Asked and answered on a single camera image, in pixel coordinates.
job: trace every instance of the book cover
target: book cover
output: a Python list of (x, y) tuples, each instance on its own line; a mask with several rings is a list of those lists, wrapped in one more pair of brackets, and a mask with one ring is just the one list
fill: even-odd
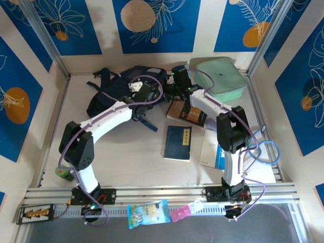
[(218, 144), (217, 133), (205, 130), (199, 164), (215, 169), (225, 169), (225, 151)]
[(204, 128), (207, 115), (195, 107), (191, 107), (189, 113), (186, 113), (184, 111), (184, 103), (184, 101), (174, 100), (168, 110), (167, 118)]
[(168, 126), (164, 158), (190, 160), (192, 127)]

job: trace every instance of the cable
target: cable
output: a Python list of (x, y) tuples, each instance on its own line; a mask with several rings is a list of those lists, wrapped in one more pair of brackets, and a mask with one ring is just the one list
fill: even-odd
[(120, 109), (124, 109), (124, 108), (127, 108), (129, 106), (134, 106), (134, 105), (148, 105), (148, 104), (153, 104), (157, 101), (160, 100), (160, 98), (162, 97), (163, 95), (163, 87), (162, 87), (162, 84), (153, 76), (150, 76), (150, 75), (140, 75), (140, 76), (137, 76), (135, 78), (133, 78), (131, 81), (130, 81), (130, 84), (133, 83), (134, 81), (138, 80), (139, 78), (141, 77), (148, 77), (148, 78), (151, 78), (153, 79), (155, 82), (157, 82), (157, 84), (159, 85), (160, 87), (160, 94), (159, 96), (152, 100), (152, 101), (146, 101), (146, 102), (135, 102), (135, 103), (130, 103), (130, 104), (125, 104), (125, 105), (122, 105), (120, 107), (117, 107), (115, 110), (110, 110), (104, 114), (102, 114), (101, 116), (99, 116), (98, 118), (94, 119), (91, 123), (87, 124), (85, 127), (81, 128), (72, 138), (71, 140), (66, 144), (65, 148), (63, 149), (62, 151), (62, 154), (60, 156), (60, 159), (59, 159), (59, 162), (58, 162), (58, 167), (59, 169), (61, 170), (72, 170), (73, 171), (73, 176), (77, 182), (77, 186), (79, 186), (79, 188), (82, 190), (82, 192), (91, 200), (93, 201), (97, 206), (99, 206), (101, 208), (101, 210), (104, 212), (104, 214), (106, 215), (106, 222), (104, 224), (101, 224), (101, 225), (94, 225), (92, 223), (87, 223), (85, 222), (85, 224), (88, 224), (88, 225), (91, 225), (91, 226), (95, 226), (95, 227), (103, 227), (103, 226), (106, 226), (108, 224), (108, 221), (109, 221), (109, 216), (108, 216), (108, 212), (105, 210), (105, 208), (103, 207), (103, 205), (101, 205), (97, 200), (95, 200), (87, 191), (86, 189), (84, 188), (84, 186), (82, 185), (78, 175), (77, 175), (77, 172), (76, 172), (76, 169), (74, 167), (62, 167), (62, 162), (63, 162), (63, 159), (65, 157), (65, 154), (67, 153), (68, 149), (70, 148), (71, 144), (73, 143), (73, 141), (75, 139), (77, 139), (77, 137), (83, 132), (85, 131), (86, 129), (88, 129), (89, 127), (91, 127), (93, 124), (97, 123), (98, 121), (100, 121), (101, 119), (105, 118), (106, 116), (110, 115), (111, 113), (113, 112), (116, 112)]
[(66, 211), (67, 211), (67, 209), (69, 208), (69, 206), (70, 206), (70, 204), (66, 204), (66, 208), (65, 208), (65, 210), (63, 211), (63, 213), (61, 213), (61, 214), (58, 215), (58, 216), (53, 217), (53, 219), (57, 219), (57, 218), (61, 217), (63, 214), (65, 214)]
[(252, 165), (255, 163), (255, 161), (257, 161), (257, 159), (254, 159), (253, 160), (253, 162), (249, 165), (249, 167), (246, 169), (246, 170), (243, 170), (243, 173), (245, 173), (246, 174), (246, 176), (248, 175), (247, 174), (247, 171), (252, 167)]
[[(206, 89), (205, 92), (204, 92), (204, 95), (205, 95), (206, 99), (208, 99), (209, 101), (211, 101), (214, 104), (218, 105), (221, 109), (224, 109), (224, 110), (228, 111), (230, 114), (232, 114), (245, 127), (245, 129), (251, 134), (251, 137), (255, 141), (255, 146), (254, 147), (250, 147), (250, 148), (248, 147), (248, 148), (240, 151), (239, 154), (238, 154), (238, 173), (240, 174), (241, 154), (243, 152), (246, 152), (246, 151), (249, 151), (249, 150), (254, 150), (254, 149), (259, 148), (259, 142), (258, 142), (257, 138), (255, 137), (254, 133), (249, 128), (249, 126), (238, 115), (236, 115), (232, 110), (226, 108), (225, 106), (223, 106), (222, 104), (220, 104), (219, 102), (217, 102), (216, 100), (214, 100), (213, 98), (209, 97), (209, 94), (207, 93), (207, 91), (209, 91), (210, 89), (212, 89), (215, 86), (215, 82), (214, 82), (213, 78), (208, 73), (206, 73), (204, 71), (201, 71), (201, 70), (198, 70), (198, 69), (189, 69), (189, 70), (201, 72), (201, 73), (205, 74), (212, 81), (213, 85), (211, 87), (209, 87), (208, 89)], [(240, 217), (242, 217), (247, 211), (249, 211), (260, 200), (260, 198), (264, 195), (264, 193), (266, 191), (266, 187), (265, 187), (265, 185), (262, 182), (255, 181), (255, 180), (252, 180), (252, 179), (248, 179), (248, 178), (244, 177), (243, 175), (241, 177), (244, 180), (251, 181), (251, 182), (254, 182), (254, 183), (259, 183), (260, 185), (263, 186), (263, 191), (262, 191), (261, 195), (252, 203), (252, 205), (250, 207), (248, 207), (238, 217), (235, 217), (234, 219), (229, 219), (230, 221), (232, 221), (232, 220), (235, 220), (236, 221)]]
[[(257, 130), (254, 133), (254, 135), (256, 135), (258, 132), (261, 132), (261, 129)], [(248, 151), (249, 152), (249, 155), (252, 158), (254, 158), (254, 160), (256, 160), (256, 161), (258, 161), (258, 162), (260, 162), (260, 163), (262, 163), (264, 165), (270, 165), (271, 166), (271, 165), (274, 165), (274, 164), (278, 163), (278, 161), (280, 159), (280, 148), (279, 148), (279, 146), (275, 142), (273, 142), (271, 140), (263, 140), (263, 141), (259, 142), (259, 145), (264, 144), (264, 143), (270, 143), (273, 146), (275, 146), (275, 148), (278, 150), (278, 156), (277, 156), (277, 158), (273, 162), (268, 162), (268, 161), (264, 161), (264, 160), (259, 159), (259, 157), (262, 154), (262, 149), (260, 147), (258, 148), (259, 154), (257, 156), (255, 156), (254, 154), (252, 154), (251, 151)], [(253, 146), (253, 144), (251, 144), (251, 139), (248, 142), (248, 147), (250, 147), (250, 146)]]
[(250, 200), (252, 200), (252, 198), (251, 198), (251, 196), (250, 195), (248, 195), (247, 193), (245, 193), (245, 192), (241, 192), (241, 195), (246, 195)]

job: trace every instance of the notebook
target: notebook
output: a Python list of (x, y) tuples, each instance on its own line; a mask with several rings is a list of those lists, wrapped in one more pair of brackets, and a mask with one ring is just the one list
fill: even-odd
[(218, 144), (217, 133), (205, 130), (199, 164), (215, 169), (225, 169), (225, 151)]
[(190, 161), (191, 129), (168, 126), (164, 158)]

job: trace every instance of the blue book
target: blue book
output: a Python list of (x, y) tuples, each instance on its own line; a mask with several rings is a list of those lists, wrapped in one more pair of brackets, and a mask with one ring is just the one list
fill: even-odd
[(190, 161), (191, 127), (168, 126), (164, 158)]

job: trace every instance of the green can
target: green can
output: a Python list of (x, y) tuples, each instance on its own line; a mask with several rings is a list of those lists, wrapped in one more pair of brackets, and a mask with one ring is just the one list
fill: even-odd
[(59, 177), (63, 178), (66, 181), (73, 181), (74, 177), (72, 176), (70, 170), (61, 170), (60, 168), (56, 167), (55, 174)]

